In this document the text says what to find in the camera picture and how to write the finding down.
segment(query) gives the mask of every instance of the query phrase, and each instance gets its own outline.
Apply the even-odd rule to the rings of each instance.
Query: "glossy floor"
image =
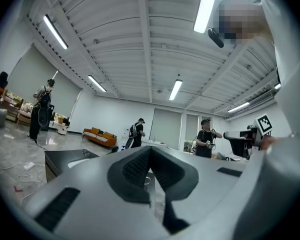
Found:
[[[5,121],[0,128],[0,190],[11,202],[24,205],[32,194],[47,184],[44,149],[49,151],[87,149],[102,157],[110,152],[79,134],[60,135],[54,129],[41,131],[37,142],[28,139],[29,126]],[[27,162],[34,162],[30,170],[24,170]],[[155,180],[155,216],[163,220],[165,193]]]

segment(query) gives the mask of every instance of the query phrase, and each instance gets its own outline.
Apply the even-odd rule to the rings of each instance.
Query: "black backpack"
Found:
[[[138,122],[136,125],[133,124],[133,125],[130,127],[130,132],[129,132],[129,137],[130,137],[130,138],[135,138],[135,137],[137,137],[137,135],[138,135],[139,132],[137,132],[136,127],[139,126],[139,125],[141,125],[141,123]]]
[[[41,93],[38,104],[41,109],[48,109],[51,102],[51,90],[47,91],[46,87],[44,86],[44,91]]]

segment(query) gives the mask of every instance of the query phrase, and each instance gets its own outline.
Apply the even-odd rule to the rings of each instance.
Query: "orange sofa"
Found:
[[[111,147],[115,146],[117,143],[117,138],[114,134],[111,134],[109,132],[105,132],[104,134],[100,134],[100,129],[93,128],[92,129],[84,129],[83,130],[83,137],[86,137],[87,139],[99,143],[100,145]]]

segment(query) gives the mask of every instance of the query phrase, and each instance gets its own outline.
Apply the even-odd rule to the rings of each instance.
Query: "white table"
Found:
[[[52,121],[52,125],[50,127],[56,129],[56,132],[61,135],[66,135],[69,128],[69,126],[65,126],[57,121]]]
[[[167,144],[162,144],[160,141],[152,141],[149,139],[143,139],[141,146],[160,146],[160,147],[166,147]]]

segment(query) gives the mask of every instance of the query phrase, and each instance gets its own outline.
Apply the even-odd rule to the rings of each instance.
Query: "ceiling light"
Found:
[[[278,83],[274,88],[278,90],[281,87],[281,83]]]
[[[206,31],[208,21],[214,7],[215,0],[201,0],[198,13],[196,15],[193,30],[203,34]]]
[[[69,46],[66,44],[65,40],[61,37],[58,30],[53,25],[53,23],[52,23],[51,19],[49,18],[48,14],[43,16],[43,20],[44,20],[45,24],[48,26],[48,28],[51,30],[52,34],[58,40],[60,45],[63,47],[63,49],[67,49]]]
[[[182,80],[175,80],[174,87],[173,87],[172,92],[170,94],[169,101],[173,101],[175,99],[181,85],[182,85]]]
[[[241,108],[243,108],[243,107],[245,107],[245,106],[248,106],[249,104],[250,104],[249,102],[243,103],[243,104],[240,105],[240,106],[236,106],[236,107],[234,107],[234,108],[228,110],[228,112],[231,113],[231,112],[236,111],[236,110],[238,110],[238,109],[241,109]]]
[[[54,76],[52,77],[52,79],[55,79],[55,77],[56,77],[56,74],[59,72],[59,70],[57,70],[56,72],[55,72],[55,74],[54,74]]]
[[[88,78],[90,78],[90,80],[91,80],[96,86],[98,86],[98,87],[101,89],[101,91],[107,92],[106,89],[103,88],[103,87],[101,86],[101,84],[98,83],[98,81],[97,81],[92,75],[88,75]]]

